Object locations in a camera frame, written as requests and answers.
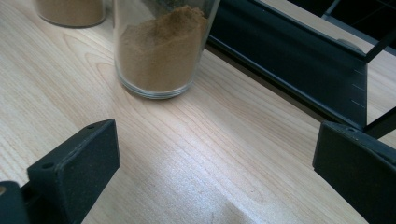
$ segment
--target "second glass jar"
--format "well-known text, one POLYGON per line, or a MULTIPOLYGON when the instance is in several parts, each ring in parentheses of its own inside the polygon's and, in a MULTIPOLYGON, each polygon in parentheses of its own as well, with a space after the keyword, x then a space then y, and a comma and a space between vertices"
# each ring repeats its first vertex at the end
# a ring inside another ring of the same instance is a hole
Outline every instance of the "second glass jar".
POLYGON ((115 63, 121 82, 144 97, 185 91, 219 0, 114 0, 115 63))
POLYGON ((33 0, 33 4, 44 21, 69 28, 91 27, 106 16, 104 0, 33 0))

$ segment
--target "table surface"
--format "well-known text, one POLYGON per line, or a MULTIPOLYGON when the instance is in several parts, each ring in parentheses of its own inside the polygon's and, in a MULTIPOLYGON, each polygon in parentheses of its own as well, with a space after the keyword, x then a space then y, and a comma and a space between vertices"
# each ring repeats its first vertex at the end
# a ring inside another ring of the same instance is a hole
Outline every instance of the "table surface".
MULTIPOLYGON (((371 45, 287 1, 291 16, 371 45)), ((194 84, 153 101, 132 95, 104 23, 66 29, 31 1, 0 1, 0 180, 88 124, 115 119, 120 169, 84 223, 365 223, 312 167, 320 122, 205 50, 194 84)), ((396 103, 395 57, 369 64, 368 121, 396 103)), ((396 147, 395 133, 381 141, 396 147)))

